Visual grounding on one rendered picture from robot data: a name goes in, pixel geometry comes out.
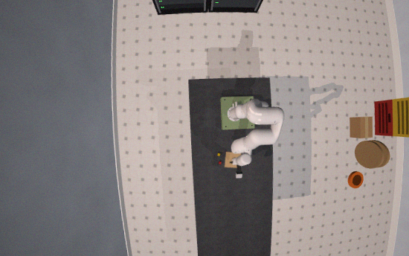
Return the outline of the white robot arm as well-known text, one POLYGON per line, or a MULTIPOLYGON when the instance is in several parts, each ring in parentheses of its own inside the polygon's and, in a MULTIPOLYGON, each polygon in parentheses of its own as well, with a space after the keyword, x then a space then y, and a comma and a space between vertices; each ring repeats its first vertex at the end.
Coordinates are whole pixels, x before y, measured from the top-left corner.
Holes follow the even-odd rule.
POLYGON ((237 105, 237 102, 235 104, 234 106, 233 103, 233 106, 228 110, 230 120, 238 121, 247 118, 253 124, 271 124, 271 128, 253 129, 246 137, 238 138, 232 143, 231 151, 233 153, 243 153, 236 160, 236 178, 242 178, 241 166, 251 163, 252 150, 259 145, 275 144, 277 142, 283 125, 284 111, 280 107, 269 106, 267 102, 256 98, 249 100, 244 106, 242 106, 243 104, 237 105))

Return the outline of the tan flat mat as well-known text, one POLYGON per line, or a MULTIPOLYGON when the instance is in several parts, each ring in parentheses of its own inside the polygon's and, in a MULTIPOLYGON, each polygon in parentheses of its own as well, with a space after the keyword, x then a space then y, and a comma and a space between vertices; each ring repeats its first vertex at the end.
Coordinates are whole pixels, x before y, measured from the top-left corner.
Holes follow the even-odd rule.
POLYGON ((234 154, 233 152, 226 152, 225 167, 235 167, 236 168, 236 165, 233 165, 232 163, 230 163, 230 161, 232 161, 232 159, 237 158, 240 155, 241 154, 234 154))

